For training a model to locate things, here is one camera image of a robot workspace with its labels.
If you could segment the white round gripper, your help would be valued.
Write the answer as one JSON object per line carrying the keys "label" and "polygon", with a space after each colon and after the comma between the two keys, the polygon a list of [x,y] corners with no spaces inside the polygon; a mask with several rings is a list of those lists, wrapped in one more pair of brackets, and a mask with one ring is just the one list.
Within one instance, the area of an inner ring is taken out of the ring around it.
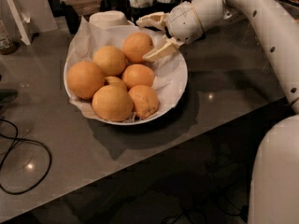
{"label": "white round gripper", "polygon": [[175,52],[184,44],[191,44],[205,31],[215,27],[224,17],[223,0],[192,0],[174,7],[167,15],[154,12],[140,17],[136,25],[167,32],[172,38],[163,36],[156,46],[143,56],[147,62],[156,62]]}

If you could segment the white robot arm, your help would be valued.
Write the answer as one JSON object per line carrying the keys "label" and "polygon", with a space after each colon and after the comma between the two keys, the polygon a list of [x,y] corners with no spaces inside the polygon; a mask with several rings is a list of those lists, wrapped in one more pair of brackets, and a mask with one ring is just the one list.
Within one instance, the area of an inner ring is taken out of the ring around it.
{"label": "white robot arm", "polygon": [[202,34],[244,17],[270,67],[253,83],[278,91],[296,114],[275,124],[257,148],[249,192],[248,224],[299,224],[299,24],[276,0],[192,0],[139,18],[140,27],[165,33],[144,58],[153,62]]}

